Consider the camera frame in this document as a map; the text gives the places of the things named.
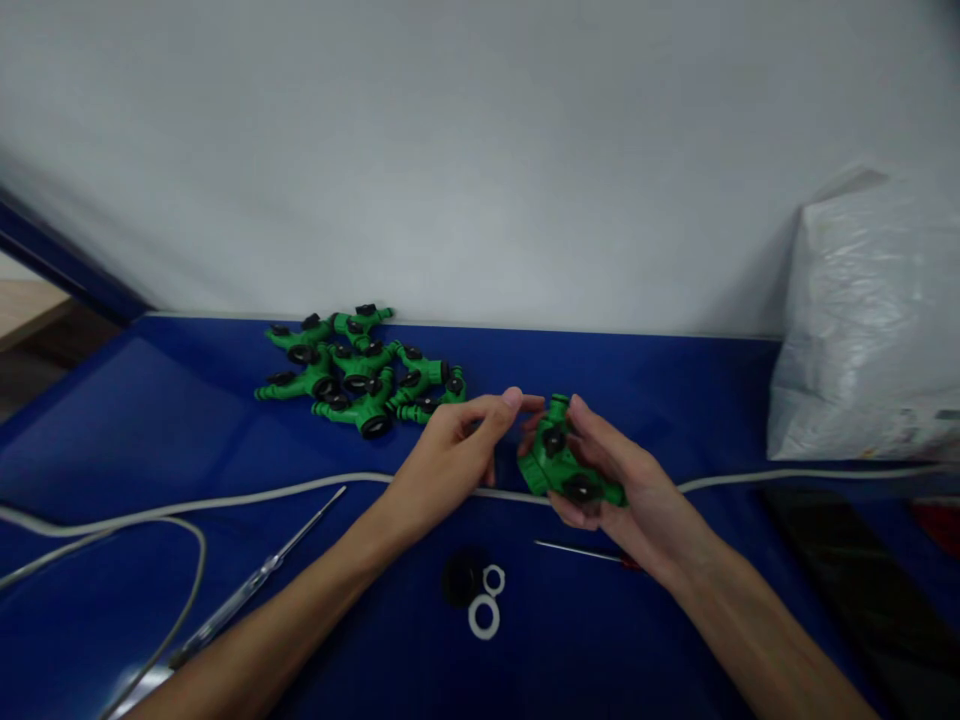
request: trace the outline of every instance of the green plastic hose connector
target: green plastic hose connector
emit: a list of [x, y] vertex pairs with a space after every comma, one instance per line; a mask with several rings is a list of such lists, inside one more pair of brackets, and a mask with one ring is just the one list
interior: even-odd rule
[[397, 383], [399, 389], [390, 398], [388, 408], [393, 412], [409, 405], [434, 385], [445, 385], [450, 379], [450, 367], [446, 360], [427, 360], [419, 348], [403, 345], [399, 340], [390, 343], [407, 374]]
[[343, 384], [358, 393], [364, 392], [367, 382], [390, 364], [396, 352], [393, 343], [384, 347], [379, 340], [367, 345], [359, 355], [354, 355], [350, 348], [340, 343], [333, 343], [328, 348], [333, 364], [343, 371]]
[[393, 317], [393, 308], [377, 310], [374, 304], [360, 305], [356, 315], [334, 313], [330, 316], [330, 323], [338, 335], [345, 335], [350, 344], [363, 352], [370, 345], [370, 329], [387, 318]]
[[416, 398], [410, 405], [401, 405], [396, 409], [400, 420], [411, 420], [426, 425], [434, 411], [441, 405], [462, 403], [467, 399], [467, 384], [463, 381], [463, 369], [456, 365], [450, 371], [446, 382], [446, 392], [439, 398]]
[[291, 332], [286, 325], [271, 325], [264, 335], [278, 348], [285, 350], [291, 362], [306, 365], [306, 351], [316, 350], [320, 343], [333, 335], [333, 325], [314, 313], [304, 318], [298, 333]]
[[331, 374], [330, 353], [325, 345], [307, 349], [303, 354], [307, 367], [297, 375], [293, 371], [281, 372], [267, 378], [269, 385], [257, 388], [253, 396], [257, 400], [289, 400], [310, 395], [321, 400], [340, 392], [340, 384]]
[[537, 425], [537, 435], [530, 452], [517, 458], [523, 479], [534, 495], [546, 495], [548, 490], [560, 493], [578, 505], [606, 500], [625, 507], [627, 497], [623, 486], [605, 480], [596, 470], [577, 462], [567, 445], [571, 428], [567, 422], [570, 398], [554, 395], [550, 409]]
[[387, 398], [393, 390], [393, 369], [383, 368], [380, 375], [367, 381], [367, 394], [351, 403], [346, 395], [322, 400], [313, 404], [313, 414], [322, 415], [334, 422], [351, 423], [366, 440], [384, 435], [390, 430], [391, 420], [387, 414]]

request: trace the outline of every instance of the red screwdriver handle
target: red screwdriver handle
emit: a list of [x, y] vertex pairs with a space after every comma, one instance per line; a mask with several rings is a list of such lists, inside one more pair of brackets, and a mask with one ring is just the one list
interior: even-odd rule
[[620, 565], [625, 567], [627, 570], [633, 570], [634, 572], [646, 572], [646, 570], [640, 567], [636, 560], [626, 553], [622, 553], [620, 555]]

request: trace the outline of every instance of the white rubber washer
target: white rubber washer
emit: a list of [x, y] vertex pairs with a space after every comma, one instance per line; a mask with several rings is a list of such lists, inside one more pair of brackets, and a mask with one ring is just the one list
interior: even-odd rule
[[[490, 608], [490, 612], [493, 613], [493, 620], [490, 622], [490, 627], [488, 628], [481, 628], [477, 624], [477, 610], [480, 609], [481, 605], [486, 605]], [[473, 599], [473, 602], [470, 603], [470, 609], [467, 610], [467, 621], [470, 623], [471, 632], [473, 632], [477, 638], [480, 640], [489, 640], [496, 635], [497, 630], [500, 629], [500, 608], [497, 607], [497, 601], [489, 595], [477, 595]]]
[[[497, 584], [497, 587], [490, 587], [490, 583], [487, 582], [487, 576], [495, 572], [500, 576], [500, 582]], [[487, 594], [490, 597], [496, 597], [503, 592], [503, 586], [507, 584], [507, 574], [503, 571], [503, 568], [499, 565], [487, 565], [483, 569], [483, 589], [487, 591]]]

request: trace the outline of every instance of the left hand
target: left hand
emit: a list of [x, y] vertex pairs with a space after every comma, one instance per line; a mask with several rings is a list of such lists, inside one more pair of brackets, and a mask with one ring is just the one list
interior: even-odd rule
[[512, 387], [503, 395], [438, 407], [381, 498], [394, 528], [416, 542], [456, 510], [481, 480], [493, 487], [497, 442], [518, 413], [538, 412], [543, 406], [542, 397]]

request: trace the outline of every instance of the white wall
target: white wall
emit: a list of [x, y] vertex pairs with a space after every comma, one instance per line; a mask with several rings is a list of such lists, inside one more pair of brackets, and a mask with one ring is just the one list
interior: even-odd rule
[[39, 280], [39, 276], [30, 272], [11, 257], [0, 253], [0, 280]]
[[159, 307], [776, 333], [794, 208], [960, 191], [950, 0], [0, 0], [0, 183]]

